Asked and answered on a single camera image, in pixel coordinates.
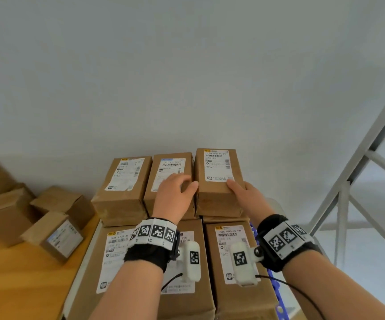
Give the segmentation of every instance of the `hand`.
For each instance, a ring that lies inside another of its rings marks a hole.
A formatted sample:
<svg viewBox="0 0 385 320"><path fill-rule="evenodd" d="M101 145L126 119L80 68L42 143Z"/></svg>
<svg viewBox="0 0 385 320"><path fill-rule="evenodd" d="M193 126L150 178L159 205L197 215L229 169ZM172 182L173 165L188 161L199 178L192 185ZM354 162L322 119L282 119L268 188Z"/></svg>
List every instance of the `hand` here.
<svg viewBox="0 0 385 320"><path fill-rule="evenodd" d="M262 220L275 214L262 193L252 184L245 182L246 189L243 189L236 181L227 180L227 185L256 229Z"/></svg>
<svg viewBox="0 0 385 320"><path fill-rule="evenodd" d="M177 225L188 210L191 200L199 188L199 183L195 181L182 193L180 186L189 180L191 180L191 176L184 175L184 173L172 174L166 178L158 187L152 216L167 219Z"/></svg>

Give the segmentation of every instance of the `black cable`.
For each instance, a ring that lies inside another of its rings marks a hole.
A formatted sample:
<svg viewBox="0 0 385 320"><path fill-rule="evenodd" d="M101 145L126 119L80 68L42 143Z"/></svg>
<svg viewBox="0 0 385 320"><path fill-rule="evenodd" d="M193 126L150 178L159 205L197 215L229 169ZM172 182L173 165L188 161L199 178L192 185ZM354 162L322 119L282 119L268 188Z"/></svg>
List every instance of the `black cable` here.
<svg viewBox="0 0 385 320"><path fill-rule="evenodd" d="M171 281L173 281L174 279L177 279L178 277L181 277L183 275L183 273L179 273L178 275L172 277L165 285L163 285L163 287L161 288L161 291L163 292L163 290L166 288L167 285L170 284Z"/></svg>
<svg viewBox="0 0 385 320"><path fill-rule="evenodd" d="M279 279L276 279L272 276L265 276L265 275L255 275L255 277L263 277L264 279L270 279L270 280L274 280L274 281L277 281L277 282L280 282L280 283L283 283L283 284L286 284L287 286L289 286L290 288L296 290L297 292L301 293L312 305L313 307L317 310L317 312L319 313L320 317L323 319L323 320L326 320L326 318L323 316L323 312L321 312L321 310L318 308L318 306L316 305L316 303L311 300L311 298L302 290L298 289L296 286L294 285L291 285L289 283L286 283L285 281L282 281L282 280L279 280Z"/></svg>

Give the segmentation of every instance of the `forearm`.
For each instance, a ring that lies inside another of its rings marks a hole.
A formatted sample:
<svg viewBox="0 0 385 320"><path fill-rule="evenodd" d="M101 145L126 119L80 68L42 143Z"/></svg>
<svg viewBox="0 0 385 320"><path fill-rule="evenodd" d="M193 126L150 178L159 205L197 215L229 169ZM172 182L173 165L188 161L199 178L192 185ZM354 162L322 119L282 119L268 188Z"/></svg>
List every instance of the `forearm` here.
<svg viewBox="0 0 385 320"><path fill-rule="evenodd" d="M304 291L327 320L385 320L385 306L315 251L293 258L283 269L287 283ZM320 320L316 309L292 289L308 320Z"/></svg>
<svg viewBox="0 0 385 320"><path fill-rule="evenodd" d="M153 263L125 262L89 319L155 320L162 283L163 270Z"/></svg>

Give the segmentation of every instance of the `left hand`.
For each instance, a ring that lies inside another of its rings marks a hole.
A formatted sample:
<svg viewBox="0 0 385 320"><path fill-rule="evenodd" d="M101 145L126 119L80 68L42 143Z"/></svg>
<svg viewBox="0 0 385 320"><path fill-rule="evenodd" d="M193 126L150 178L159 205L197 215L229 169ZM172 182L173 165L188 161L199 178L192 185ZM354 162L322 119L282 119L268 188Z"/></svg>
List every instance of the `left hand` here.
<svg viewBox="0 0 385 320"><path fill-rule="evenodd" d="M180 186L189 180L191 180L191 176L184 173L172 174L166 178L158 187L152 216L167 219L177 225L188 210L191 200L199 188L199 183L194 181L182 193Z"/></svg>

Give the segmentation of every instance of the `wristband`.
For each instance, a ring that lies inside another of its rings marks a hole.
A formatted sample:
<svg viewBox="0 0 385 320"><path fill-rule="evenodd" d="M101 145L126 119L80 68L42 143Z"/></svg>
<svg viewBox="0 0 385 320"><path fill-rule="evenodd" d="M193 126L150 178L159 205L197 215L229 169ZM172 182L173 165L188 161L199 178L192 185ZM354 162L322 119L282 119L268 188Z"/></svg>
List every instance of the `wristband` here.
<svg viewBox="0 0 385 320"><path fill-rule="evenodd" d="M292 258L304 251L320 252L313 237L283 215L267 217L258 226L258 231L264 256L261 264L274 272L280 272Z"/></svg>
<svg viewBox="0 0 385 320"><path fill-rule="evenodd" d="M149 218L135 227L124 261L142 259L165 272L168 262L178 257L179 239L175 224L162 218Z"/></svg>

